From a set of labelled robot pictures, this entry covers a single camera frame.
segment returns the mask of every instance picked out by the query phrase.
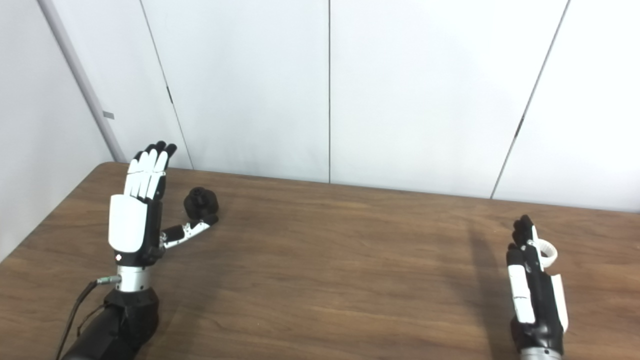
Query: panel seam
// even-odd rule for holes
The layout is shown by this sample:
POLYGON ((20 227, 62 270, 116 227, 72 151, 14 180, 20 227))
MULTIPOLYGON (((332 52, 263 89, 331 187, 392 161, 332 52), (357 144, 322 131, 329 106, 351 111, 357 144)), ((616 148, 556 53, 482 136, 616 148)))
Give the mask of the panel seam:
POLYGON ((164 81, 164 85, 166 86, 167 93, 169 94, 169 101, 171 102, 171 106, 173 108, 173 114, 175 115, 175 121, 178 123, 178 129, 180 129, 180 135, 182 136, 182 142, 184 142, 184 148, 187 150, 187 156, 189 157, 189 163, 191 164, 191 168, 195 170, 193 166, 193 160, 191 159, 191 153, 189 152, 189 146, 187 145, 187 140, 184 138, 184 131, 182 130, 182 124, 180 123, 180 117, 178 116, 178 111, 175 109, 175 103, 173 98, 171 97, 171 90, 169 90, 169 82, 166 80, 166 75, 164 74, 164 67, 162 66, 162 61, 160 60, 160 54, 158 53, 158 48, 156 46, 156 40, 154 39, 154 34, 151 32, 151 25, 149 24, 149 19, 147 18, 147 11, 145 10, 145 5, 142 3, 142 0, 139 0, 140 7, 142 8, 142 14, 145 16, 145 23, 147 24, 147 29, 149 30, 149 36, 151 37, 151 42, 154 45, 154 51, 156 52, 156 58, 158 60, 158 65, 160 65, 160 71, 162 72, 162 79, 164 81))
POLYGON ((529 106, 531 105, 531 100, 533 99, 534 94, 536 93, 536 89, 538 88, 538 83, 540 82, 540 78, 542 77, 542 72, 545 70, 545 66, 547 65, 547 60, 549 59, 549 55, 551 54, 551 50, 554 47, 556 42, 556 38, 558 33, 560 32, 560 27, 564 21, 564 16, 566 15, 567 9, 569 9, 569 4, 571 0, 567 0, 562 15, 560 16, 560 21, 558 22, 558 26, 556 28, 556 32, 554 33, 553 38, 551 38, 551 43, 549 44, 549 48, 547 49, 547 54, 545 55, 545 59, 542 61, 542 66, 540 67, 540 71, 538 72, 538 77, 536 78, 536 82, 533 84, 533 89, 531 89, 531 94, 529 95, 529 100, 527 100, 527 105, 522 112, 522 117, 520 117, 520 122, 518 123, 518 127, 516 128, 516 132, 513 135, 513 139, 511 140, 511 145, 509 146, 509 150, 507 151, 507 155, 504 157, 504 161, 502 162, 502 167, 500 168, 500 173, 498 173, 498 178, 495 180, 495 184, 493 186, 493 190, 491 191, 491 196, 489 199, 493 199, 495 196, 495 191, 498 189, 498 185, 500 184, 500 180, 502 179, 502 174, 504 173, 504 169, 507 166, 507 162, 509 161, 509 156, 511 155, 511 151, 513 150, 513 146, 516 144, 516 139, 520 134, 520 129, 522 128, 522 124, 524 123, 524 119, 527 116, 527 112, 529 111, 529 106))

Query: silver cylinder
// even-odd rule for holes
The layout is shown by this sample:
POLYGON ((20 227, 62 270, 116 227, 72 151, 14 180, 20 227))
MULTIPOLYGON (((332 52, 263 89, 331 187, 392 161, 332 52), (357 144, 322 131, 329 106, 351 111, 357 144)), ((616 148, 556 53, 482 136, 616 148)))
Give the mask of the silver cylinder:
POLYGON ((116 285, 116 290, 125 293, 133 293, 149 288, 150 266, 118 266, 118 275, 122 278, 120 284, 116 285))
POLYGON ((562 355, 549 348, 530 347, 522 349, 520 360, 562 360, 562 355))

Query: black object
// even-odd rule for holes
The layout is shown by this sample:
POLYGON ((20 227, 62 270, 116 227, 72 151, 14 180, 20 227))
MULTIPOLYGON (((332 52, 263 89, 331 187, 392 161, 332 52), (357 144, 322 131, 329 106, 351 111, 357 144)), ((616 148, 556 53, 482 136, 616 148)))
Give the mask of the black object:
POLYGON ((190 219, 202 220, 218 212, 218 198, 211 190, 199 186, 184 198, 184 209, 190 219))
POLYGON ((158 297, 152 288, 111 290, 104 310, 69 348, 63 360, 133 360, 158 326, 158 297))
POLYGON ((533 239, 532 226, 533 222, 527 215, 523 215, 513 224, 514 243, 509 244, 507 265, 525 267, 536 323, 522 324, 514 316, 511 320, 511 337, 518 352, 525 348, 538 347, 551 349, 563 355, 564 330, 557 312, 551 276, 540 270, 538 251, 527 243, 527 240, 533 239))

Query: robotic hand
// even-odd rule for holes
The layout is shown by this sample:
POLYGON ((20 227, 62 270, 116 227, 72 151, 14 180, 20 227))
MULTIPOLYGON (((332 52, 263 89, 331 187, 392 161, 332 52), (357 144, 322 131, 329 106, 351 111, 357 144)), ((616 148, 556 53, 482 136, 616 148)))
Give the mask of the robotic hand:
POLYGON ((521 360, 561 360, 563 334, 569 325, 560 275, 545 268, 557 258, 557 250, 538 238, 527 215, 514 224, 507 266, 516 315, 511 335, 521 360))
POLYGON ((118 275, 91 282, 78 298, 56 358, 60 356, 79 303, 98 284, 115 284, 115 288, 100 306, 102 312, 79 333, 63 360, 131 360, 154 335, 159 300, 149 285, 150 269, 166 249, 218 221, 215 194, 194 188, 184 201, 193 221, 160 231, 161 199, 166 185, 164 171, 175 151, 174 144, 158 142, 131 161, 124 193, 111 196, 109 209, 109 244, 115 253, 118 275))

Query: white finger segment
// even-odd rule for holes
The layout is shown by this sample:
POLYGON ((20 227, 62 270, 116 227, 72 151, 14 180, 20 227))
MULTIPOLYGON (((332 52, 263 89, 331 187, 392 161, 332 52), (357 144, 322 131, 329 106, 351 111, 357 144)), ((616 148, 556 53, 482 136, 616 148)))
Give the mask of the white finger segment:
POLYGON ((527 275, 522 265, 509 265, 509 282, 516 317, 520 323, 535 323, 536 315, 531 305, 531 291, 527 282, 527 275))

